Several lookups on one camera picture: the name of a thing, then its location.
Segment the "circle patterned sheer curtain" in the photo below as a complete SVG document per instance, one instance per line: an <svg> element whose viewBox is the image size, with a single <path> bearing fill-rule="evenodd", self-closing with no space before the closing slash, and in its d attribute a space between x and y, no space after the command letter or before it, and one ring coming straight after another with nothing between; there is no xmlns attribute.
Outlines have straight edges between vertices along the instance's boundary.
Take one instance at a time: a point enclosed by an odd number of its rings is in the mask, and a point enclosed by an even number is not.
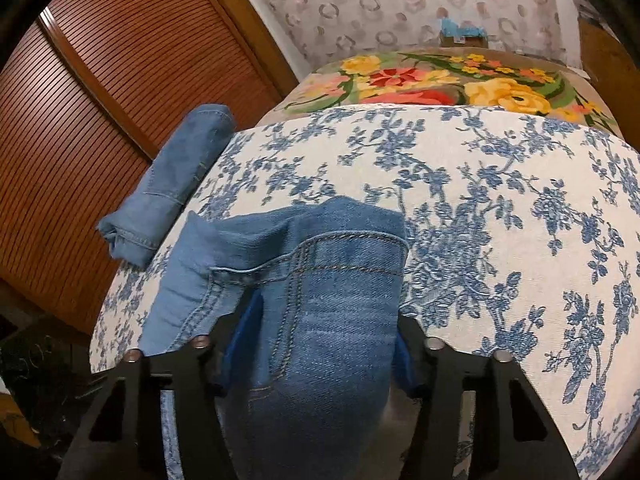
<svg viewBox="0 0 640 480"><path fill-rule="evenodd" d="M573 0L252 0L312 67L481 32L494 50L580 62Z"/></svg>

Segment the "blue denim jeans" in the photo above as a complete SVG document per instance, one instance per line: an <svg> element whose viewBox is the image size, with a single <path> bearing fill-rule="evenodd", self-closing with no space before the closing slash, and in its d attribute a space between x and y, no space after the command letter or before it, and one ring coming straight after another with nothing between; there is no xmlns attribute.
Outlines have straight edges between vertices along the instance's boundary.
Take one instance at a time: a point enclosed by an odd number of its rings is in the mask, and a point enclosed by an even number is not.
<svg viewBox="0 0 640 480"><path fill-rule="evenodd" d="M141 350L180 348L258 289L262 322L240 341L219 410L235 470L346 478L387 402L408 251L401 214L343 196L224 220L189 214Z"/></svg>

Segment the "blue floral white cushion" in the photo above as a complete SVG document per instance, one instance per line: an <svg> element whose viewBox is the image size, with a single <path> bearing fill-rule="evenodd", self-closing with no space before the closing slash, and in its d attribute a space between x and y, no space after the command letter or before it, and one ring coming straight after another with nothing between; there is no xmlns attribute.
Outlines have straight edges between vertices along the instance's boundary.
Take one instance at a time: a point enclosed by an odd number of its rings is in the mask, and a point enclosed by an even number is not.
<svg viewBox="0 0 640 480"><path fill-rule="evenodd" d="M140 347L189 214L207 220L343 196L398 212L409 247L398 318L476 356L509 352L578 476L599 479L639 420L639 155L614 134L501 107L345 105L236 131L151 263L122 264L93 370ZM390 416L357 467L408 440Z"/></svg>

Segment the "wooden sideboard cabinet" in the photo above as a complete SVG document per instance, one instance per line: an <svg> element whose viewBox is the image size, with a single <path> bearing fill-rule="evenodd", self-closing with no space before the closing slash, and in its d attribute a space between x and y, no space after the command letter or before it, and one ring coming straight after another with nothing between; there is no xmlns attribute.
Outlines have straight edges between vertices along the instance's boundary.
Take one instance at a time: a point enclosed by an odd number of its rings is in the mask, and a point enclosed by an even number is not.
<svg viewBox="0 0 640 480"><path fill-rule="evenodd" d="M639 148L639 69L587 0L574 0L579 18L582 65L620 126L625 140Z"/></svg>

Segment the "floral beige bed blanket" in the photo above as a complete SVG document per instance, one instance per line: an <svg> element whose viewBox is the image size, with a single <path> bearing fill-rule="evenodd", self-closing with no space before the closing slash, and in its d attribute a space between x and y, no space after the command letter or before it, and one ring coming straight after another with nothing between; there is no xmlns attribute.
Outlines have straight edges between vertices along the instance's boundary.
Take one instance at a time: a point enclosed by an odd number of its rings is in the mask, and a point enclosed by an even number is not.
<svg viewBox="0 0 640 480"><path fill-rule="evenodd" d="M596 89L574 70L481 48L370 53L326 64L258 124L285 122L334 106L381 103L501 107L623 135Z"/></svg>

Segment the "cardboard box with blue cloth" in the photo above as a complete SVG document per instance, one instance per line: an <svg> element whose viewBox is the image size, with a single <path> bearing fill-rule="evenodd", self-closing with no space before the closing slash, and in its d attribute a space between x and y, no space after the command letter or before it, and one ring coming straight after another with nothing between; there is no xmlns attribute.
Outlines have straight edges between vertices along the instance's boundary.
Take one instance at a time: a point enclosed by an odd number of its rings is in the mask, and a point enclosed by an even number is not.
<svg viewBox="0 0 640 480"><path fill-rule="evenodd" d="M457 24L450 18L442 18L440 20L439 43L444 48L487 48L488 35L483 27L476 27L470 22Z"/></svg>

